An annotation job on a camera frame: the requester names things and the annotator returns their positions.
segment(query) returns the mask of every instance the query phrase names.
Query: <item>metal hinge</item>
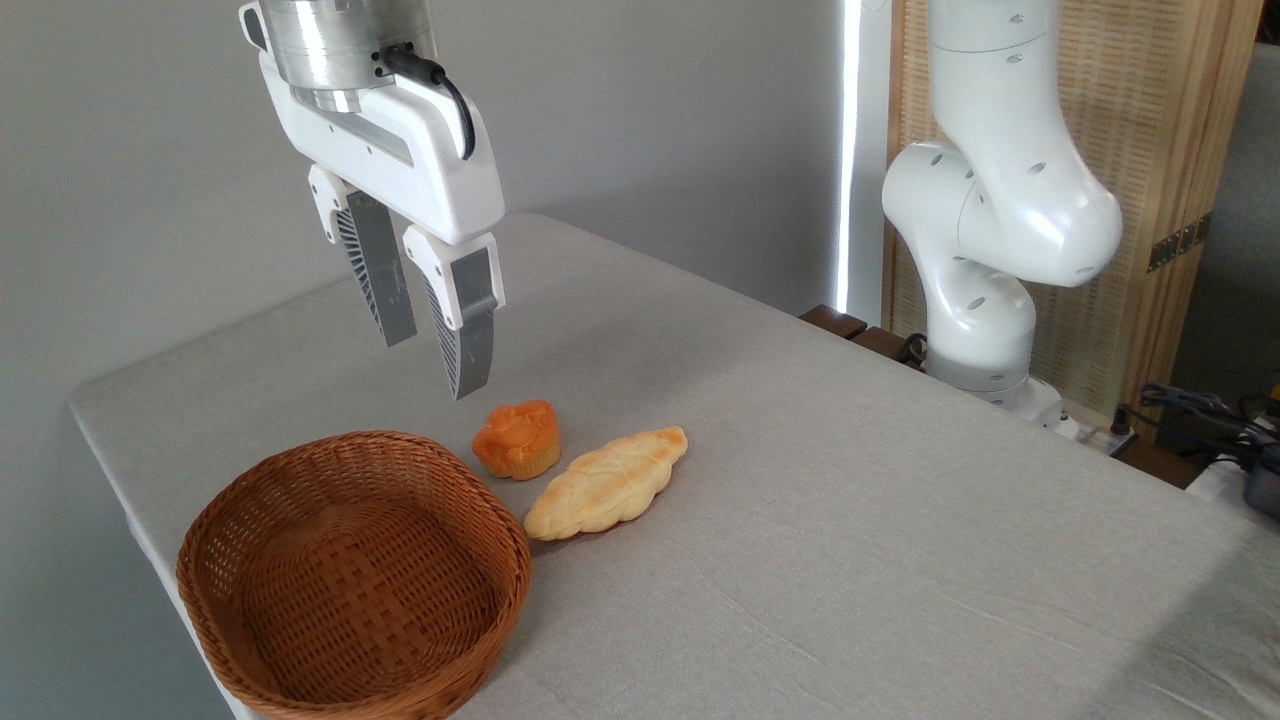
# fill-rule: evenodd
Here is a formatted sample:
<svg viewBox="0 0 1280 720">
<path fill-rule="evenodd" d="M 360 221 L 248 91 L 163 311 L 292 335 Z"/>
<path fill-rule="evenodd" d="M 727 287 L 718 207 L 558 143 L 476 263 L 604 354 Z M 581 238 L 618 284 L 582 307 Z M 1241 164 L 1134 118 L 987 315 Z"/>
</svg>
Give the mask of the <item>metal hinge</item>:
<svg viewBox="0 0 1280 720">
<path fill-rule="evenodd" d="M 1164 268 L 1179 256 L 1190 252 L 1192 247 L 1204 242 L 1204 236 L 1208 234 L 1208 222 L 1212 215 L 1212 213 L 1206 213 L 1203 218 L 1151 246 L 1151 260 L 1147 263 L 1147 272 L 1153 273 Z"/>
</svg>

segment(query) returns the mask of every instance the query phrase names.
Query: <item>gray wall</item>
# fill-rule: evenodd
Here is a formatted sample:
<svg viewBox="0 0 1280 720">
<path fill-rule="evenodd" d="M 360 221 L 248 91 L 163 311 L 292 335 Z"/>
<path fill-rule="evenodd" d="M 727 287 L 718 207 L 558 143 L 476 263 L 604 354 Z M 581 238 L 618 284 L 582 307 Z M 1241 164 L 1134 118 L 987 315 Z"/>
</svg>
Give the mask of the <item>gray wall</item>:
<svg viewBox="0 0 1280 720">
<path fill-rule="evenodd" d="M 347 272 L 236 6 L 0 5 L 0 717 L 228 715 L 65 397 Z M 433 6 L 512 209 L 829 299 L 837 0 Z"/>
<path fill-rule="evenodd" d="M 1280 370 L 1280 47 L 1257 45 L 1174 384 L 1234 402 Z"/>
</svg>

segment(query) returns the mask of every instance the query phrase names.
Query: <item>bamboo panel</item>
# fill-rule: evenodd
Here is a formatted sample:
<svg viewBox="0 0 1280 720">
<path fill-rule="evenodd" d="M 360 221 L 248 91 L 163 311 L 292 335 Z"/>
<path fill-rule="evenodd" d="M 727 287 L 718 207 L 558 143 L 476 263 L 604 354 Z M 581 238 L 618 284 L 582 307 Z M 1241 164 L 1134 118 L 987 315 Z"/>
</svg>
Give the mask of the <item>bamboo panel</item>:
<svg viewBox="0 0 1280 720">
<path fill-rule="evenodd" d="M 892 154 L 942 137 L 929 108 L 925 6 L 904 0 L 895 14 Z M 1261 0 L 1061 4 L 1062 113 L 1119 199 L 1124 236 L 1092 283 L 1028 287 L 1038 313 L 1032 372 L 1085 407 L 1110 414 L 1142 382 L 1171 373 L 1199 251 L 1148 273 L 1151 249 L 1212 206 L 1252 47 L 1244 36 L 1260 12 Z M 914 263 L 896 233 L 886 243 L 883 324 L 923 332 Z"/>
</svg>

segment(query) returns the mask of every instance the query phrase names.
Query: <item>bread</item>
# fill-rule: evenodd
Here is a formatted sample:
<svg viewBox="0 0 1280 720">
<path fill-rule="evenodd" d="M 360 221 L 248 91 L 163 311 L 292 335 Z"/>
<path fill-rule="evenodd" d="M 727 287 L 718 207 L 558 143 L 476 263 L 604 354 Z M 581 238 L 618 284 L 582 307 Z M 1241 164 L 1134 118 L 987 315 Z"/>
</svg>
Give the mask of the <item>bread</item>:
<svg viewBox="0 0 1280 720">
<path fill-rule="evenodd" d="M 556 410 L 545 400 L 495 407 L 471 442 L 471 452 L 495 478 L 536 478 L 559 461 Z"/>
<path fill-rule="evenodd" d="M 541 541 L 599 533 L 639 518 L 671 482 L 689 450 L 682 428 L 618 438 L 570 462 L 525 516 L 525 532 Z"/>
</svg>

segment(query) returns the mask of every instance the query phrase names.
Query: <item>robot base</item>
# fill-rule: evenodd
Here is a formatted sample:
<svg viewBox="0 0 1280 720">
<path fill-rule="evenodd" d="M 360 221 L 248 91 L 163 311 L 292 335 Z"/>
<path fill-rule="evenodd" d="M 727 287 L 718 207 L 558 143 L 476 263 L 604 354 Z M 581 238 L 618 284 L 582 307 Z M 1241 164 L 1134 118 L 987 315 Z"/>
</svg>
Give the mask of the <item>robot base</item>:
<svg viewBox="0 0 1280 720">
<path fill-rule="evenodd" d="M 1039 378 L 1028 375 L 1027 379 L 1009 389 L 970 392 L 969 395 L 1009 410 L 1019 418 L 1030 420 L 1060 436 L 1079 439 L 1080 425 L 1062 410 L 1062 396 L 1053 389 L 1053 386 Z"/>
</svg>

